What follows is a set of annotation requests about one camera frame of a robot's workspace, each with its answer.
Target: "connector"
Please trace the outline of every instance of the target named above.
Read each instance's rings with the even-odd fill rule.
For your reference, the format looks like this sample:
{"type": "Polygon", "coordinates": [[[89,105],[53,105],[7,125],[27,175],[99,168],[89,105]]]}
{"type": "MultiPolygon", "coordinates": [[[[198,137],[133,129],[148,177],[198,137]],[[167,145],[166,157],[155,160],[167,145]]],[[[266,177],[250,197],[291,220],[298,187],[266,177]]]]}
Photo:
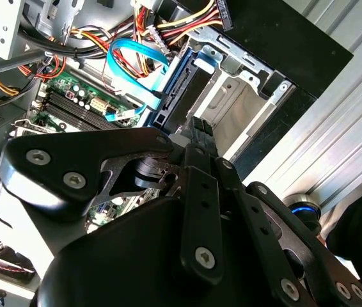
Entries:
{"type": "Polygon", "coordinates": [[[232,18],[226,0],[215,0],[219,10],[219,16],[221,16],[222,27],[224,31],[231,30],[233,28],[232,18]]]}
{"type": "Polygon", "coordinates": [[[150,32],[151,36],[154,38],[157,45],[160,47],[161,51],[164,53],[164,55],[168,55],[171,53],[171,51],[168,49],[166,43],[164,40],[162,40],[160,34],[156,30],[156,28],[151,25],[147,27],[148,32],[150,32]]]}
{"type": "Polygon", "coordinates": [[[107,108],[109,107],[109,103],[98,97],[94,97],[90,101],[90,107],[94,108],[94,110],[97,110],[101,112],[103,115],[105,115],[107,112],[107,108]]]}

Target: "black bracket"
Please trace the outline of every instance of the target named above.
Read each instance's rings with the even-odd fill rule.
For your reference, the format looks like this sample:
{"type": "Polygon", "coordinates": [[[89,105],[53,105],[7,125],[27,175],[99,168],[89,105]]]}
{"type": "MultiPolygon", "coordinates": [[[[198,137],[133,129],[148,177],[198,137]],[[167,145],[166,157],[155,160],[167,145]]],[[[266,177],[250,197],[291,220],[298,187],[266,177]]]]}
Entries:
{"type": "Polygon", "coordinates": [[[215,286],[224,274],[218,183],[210,175],[210,155],[195,143],[185,148],[181,183],[184,218],[180,260],[185,271],[215,286]]]}

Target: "black panel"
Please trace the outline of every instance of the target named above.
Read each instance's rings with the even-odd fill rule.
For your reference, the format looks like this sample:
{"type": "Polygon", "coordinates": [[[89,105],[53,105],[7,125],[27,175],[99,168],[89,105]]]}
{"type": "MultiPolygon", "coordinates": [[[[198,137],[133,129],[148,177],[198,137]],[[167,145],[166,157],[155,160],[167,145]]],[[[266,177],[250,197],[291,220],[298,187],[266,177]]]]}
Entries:
{"type": "Polygon", "coordinates": [[[256,168],[314,102],[313,97],[298,88],[282,103],[235,161],[241,180],[256,168]]]}
{"type": "MultiPolygon", "coordinates": [[[[207,0],[179,0],[192,12],[207,0]]],[[[229,0],[233,29],[225,35],[320,97],[352,54],[282,0],[229,0]]]]}

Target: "metal screw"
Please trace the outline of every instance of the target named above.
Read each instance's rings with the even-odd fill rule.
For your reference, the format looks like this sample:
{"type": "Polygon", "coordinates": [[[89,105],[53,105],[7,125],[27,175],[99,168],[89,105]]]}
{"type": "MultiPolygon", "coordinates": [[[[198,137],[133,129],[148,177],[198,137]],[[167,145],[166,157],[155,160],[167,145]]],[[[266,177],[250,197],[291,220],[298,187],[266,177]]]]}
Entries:
{"type": "Polygon", "coordinates": [[[289,279],[283,278],[281,280],[281,287],[284,293],[286,293],[293,301],[299,300],[299,291],[289,279]]]}
{"type": "Polygon", "coordinates": [[[63,176],[63,182],[73,189],[81,189],[86,185],[86,179],[84,176],[79,173],[75,173],[74,171],[71,171],[63,176]]]}
{"type": "Polygon", "coordinates": [[[47,152],[39,149],[32,149],[26,153],[26,159],[36,165],[46,165],[51,161],[51,157],[47,152]]]}
{"type": "Polygon", "coordinates": [[[166,143],[167,143],[167,140],[166,140],[164,137],[162,137],[162,136],[157,136],[157,141],[160,142],[160,143],[162,143],[162,144],[166,144],[166,143]]]}
{"type": "Polygon", "coordinates": [[[212,269],[215,266],[215,258],[209,249],[199,247],[195,250],[195,259],[206,269],[212,269]]]}
{"type": "Polygon", "coordinates": [[[361,289],[358,286],[356,286],[355,284],[353,284],[353,283],[352,283],[352,290],[360,299],[362,299],[362,291],[361,291],[361,289]]]}
{"type": "Polygon", "coordinates": [[[224,164],[226,168],[232,169],[231,163],[229,163],[227,160],[222,161],[222,164],[224,164]]]}
{"type": "Polygon", "coordinates": [[[279,89],[281,91],[286,91],[288,89],[288,85],[286,83],[283,83],[283,84],[280,85],[279,89]]]}
{"type": "Polygon", "coordinates": [[[204,154],[204,151],[200,147],[196,147],[195,150],[201,155],[204,154]]]}
{"type": "Polygon", "coordinates": [[[258,185],[258,190],[265,195],[268,193],[267,189],[261,185],[258,185]]]}
{"type": "Polygon", "coordinates": [[[350,292],[347,290],[347,288],[343,283],[336,283],[336,288],[347,299],[350,299],[352,297],[350,292]]]}

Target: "blue ring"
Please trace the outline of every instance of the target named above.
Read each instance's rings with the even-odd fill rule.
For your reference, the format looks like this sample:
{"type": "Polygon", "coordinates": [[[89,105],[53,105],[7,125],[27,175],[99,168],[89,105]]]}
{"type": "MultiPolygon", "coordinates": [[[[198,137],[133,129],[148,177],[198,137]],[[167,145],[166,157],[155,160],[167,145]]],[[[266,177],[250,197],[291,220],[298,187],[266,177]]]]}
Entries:
{"type": "Polygon", "coordinates": [[[300,207],[300,208],[296,208],[296,209],[294,209],[294,210],[292,210],[292,213],[296,213],[296,212],[298,212],[298,211],[313,211],[314,213],[316,213],[317,214],[317,212],[316,212],[316,210],[315,209],[313,209],[313,208],[309,208],[309,207],[300,207]]]}

